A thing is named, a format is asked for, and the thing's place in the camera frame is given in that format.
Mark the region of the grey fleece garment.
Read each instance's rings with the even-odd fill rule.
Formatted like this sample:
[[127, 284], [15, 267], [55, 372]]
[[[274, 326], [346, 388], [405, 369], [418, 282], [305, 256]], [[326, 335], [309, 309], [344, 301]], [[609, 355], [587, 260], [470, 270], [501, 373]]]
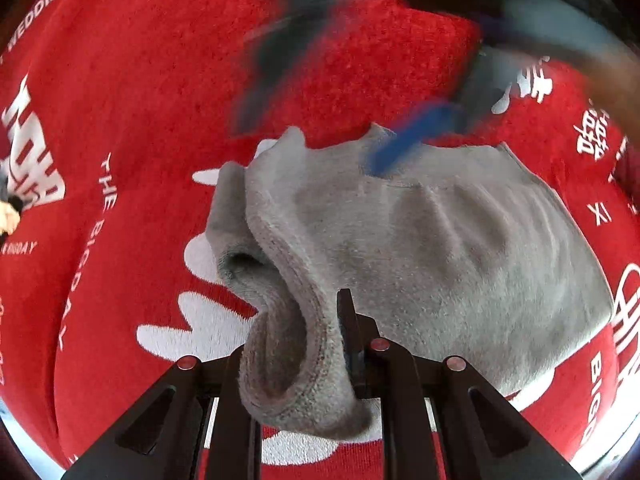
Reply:
[[503, 394], [555, 368], [611, 321], [611, 287], [560, 196], [506, 144], [421, 145], [385, 177], [392, 138], [308, 148], [289, 128], [218, 174], [206, 237], [221, 281], [255, 308], [239, 374], [262, 424], [357, 437], [336, 295], [421, 358], [467, 359]]

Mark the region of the pile of light clothes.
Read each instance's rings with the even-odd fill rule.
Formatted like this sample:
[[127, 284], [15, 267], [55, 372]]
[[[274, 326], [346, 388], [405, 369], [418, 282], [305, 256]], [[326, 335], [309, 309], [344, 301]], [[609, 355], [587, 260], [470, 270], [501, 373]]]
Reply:
[[6, 169], [6, 160], [2, 159], [0, 168], [1, 186], [1, 243], [12, 235], [21, 221], [23, 201], [9, 192], [9, 171]]

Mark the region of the red printed blanket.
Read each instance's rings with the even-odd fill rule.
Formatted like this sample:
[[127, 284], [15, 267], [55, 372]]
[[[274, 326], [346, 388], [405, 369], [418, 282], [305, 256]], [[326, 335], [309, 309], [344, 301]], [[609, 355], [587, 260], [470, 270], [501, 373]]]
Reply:
[[[180, 356], [246, 339], [257, 312], [205, 235], [221, 166], [270, 154], [289, 125], [310, 148], [395, 129], [449, 93], [478, 39], [401, 0], [343, 0], [257, 134], [233, 139], [242, 54], [278, 3], [36, 0], [2, 52], [1, 160], [28, 202], [1, 248], [1, 397], [65, 469]], [[534, 60], [494, 120], [440, 145], [506, 142], [602, 262], [613, 325], [512, 401], [585, 470], [639, 415], [639, 215], [610, 177], [620, 128], [570, 66]]]

